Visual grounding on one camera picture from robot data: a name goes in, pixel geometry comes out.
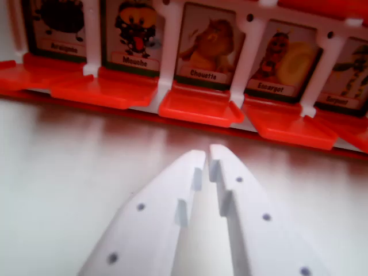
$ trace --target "cartoon owl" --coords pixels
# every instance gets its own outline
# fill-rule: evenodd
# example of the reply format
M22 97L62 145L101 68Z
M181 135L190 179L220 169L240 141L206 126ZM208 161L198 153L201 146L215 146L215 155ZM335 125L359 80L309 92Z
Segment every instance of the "cartoon owl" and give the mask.
M234 51L233 28L224 19L210 20L207 28L197 35L194 45L179 53L191 67L222 73L234 71L227 56Z

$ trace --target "red plastic tray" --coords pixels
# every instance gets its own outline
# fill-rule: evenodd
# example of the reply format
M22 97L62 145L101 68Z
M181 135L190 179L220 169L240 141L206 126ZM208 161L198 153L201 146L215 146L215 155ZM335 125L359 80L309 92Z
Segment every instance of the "red plastic tray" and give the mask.
M157 93L158 78L99 69L98 77L92 75L64 82L51 90L59 99L85 104L127 109L148 106Z
M27 53L23 64L17 64L14 60L0 62L0 87L13 91L50 89L64 80L83 76L84 65Z
M330 150L338 136L335 132L305 116L301 106L246 96L243 110L258 133L266 139Z
M368 153L368 119L317 110L315 120L336 132L340 138Z
M159 108L159 115L228 128L243 122L244 114L230 101L228 91L216 91L173 83Z

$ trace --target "cartoon character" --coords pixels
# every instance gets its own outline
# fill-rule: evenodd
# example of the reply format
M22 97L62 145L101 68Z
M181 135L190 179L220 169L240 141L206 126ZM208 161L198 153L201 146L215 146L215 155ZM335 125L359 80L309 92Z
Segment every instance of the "cartoon character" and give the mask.
M341 96L347 95L355 81L362 75L362 73L368 68L368 45L361 45L359 46L353 53L352 53L352 62L346 63L336 63L333 67L333 72L342 72L348 69L353 69L354 74L346 84L345 89L341 92ZM361 85L356 92L354 98L359 98L365 86L368 84L368 76L366 76L362 81Z
M283 33L277 30L277 33L270 39L266 53L260 61L259 69L252 76L252 79L263 79L272 82L278 82L276 72L279 63L289 49L289 33Z
M156 18L156 11L145 3L126 1L120 5L115 27L120 30L120 42L129 47L127 54L150 56L145 50L156 35Z
M194 45L179 57L189 61L191 67L227 73L235 69L227 58L233 51L233 28L229 21L219 19L210 20L208 27L195 37Z
M77 41L83 39L78 36L78 32L85 26L83 17L83 2L80 0L41 0L41 8L38 8L37 0L33 0L37 16L33 19L41 19L49 27L46 34L51 35L52 30L63 33L75 33Z

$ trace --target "red plastic base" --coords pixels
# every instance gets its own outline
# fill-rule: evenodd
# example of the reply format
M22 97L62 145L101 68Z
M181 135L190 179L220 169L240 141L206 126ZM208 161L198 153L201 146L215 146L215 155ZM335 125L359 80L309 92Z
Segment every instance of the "red plastic base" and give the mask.
M368 19L366 0L279 0L278 4L302 12L314 13L340 20L344 20L345 18Z
M174 82L159 108L162 117L228 128L244 120L242 111L230 101L229 92L213 91Z
M306 116L301 106L246 96L243 110L258 133L270 140L330 150L338 136Z
M50 89L66 79L83 75L82 63L65 62L27 53L23 64L0 62L0 87L6 90Z
M346 142L368 153L368 119L317 110L315 119L336 132Z
M51 90L59 99L85 104L127 109L148 106L157 93L158 78L99 69L98 78L92 75L63 83Z
M88 111L97 112L97 113L113 114L119 117L130 117L130 118L136 118L139 120L148 120L148 121L153 121L153 122L157 122L160 124L169 124L169 125L176 125L176 126L180 126L184 128L192 128L198 131L213 132L213 133L218 133L221 135L237 136L237 137L241 137L242 139L252 139L252 140L258 140L258 141L263 141L263 142L269 141L259 136L258 133L256 132L243 131L241 129L233 129L233 128L220 128L220 127L211 126L211 125L192 124L186 121L172 120L169 118L160 117L157 114L152 114L149 112L140 112L140 111L131 110L131 109L119 110L119 109L105 108L103 106L97 106L97 105L88 105L88 104L80 103L80 102L64 101L62 99L52 98L50 97L50 95L45 94L45 93L35 93L32 91L26 91L26 90L10 91L10 90L0 89L0 99L3 100L5 97L10 100L16 100L16 101L28 101L28 102L66 106L68 108L83 109L83 110L88 110ZM275 141L275 140L272 142L274 144L291 147L291 148L295 148L295 147L300 147L301 149L305 148L308 152L312 150L312 151L321 152L327 155L337 155L337 156L344 156L347 158L368 160L368 154L364 154L363 152L351 151L348 149L333 148L332 150L327 151L325 149L317 149L317 148L310 148L310 147L306 148L300 145L287 144L287 143L283 143L283 142Z

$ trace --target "white table surface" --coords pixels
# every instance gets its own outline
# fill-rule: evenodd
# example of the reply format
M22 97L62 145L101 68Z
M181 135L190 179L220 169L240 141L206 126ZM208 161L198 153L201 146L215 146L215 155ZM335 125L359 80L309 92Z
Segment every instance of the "white table surface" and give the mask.
M120 205L181 154L212 143L241 158L332 275L367 275L368 162L6 99L0 275L76 275ZM207 176L172 274L232 275L226 220Z

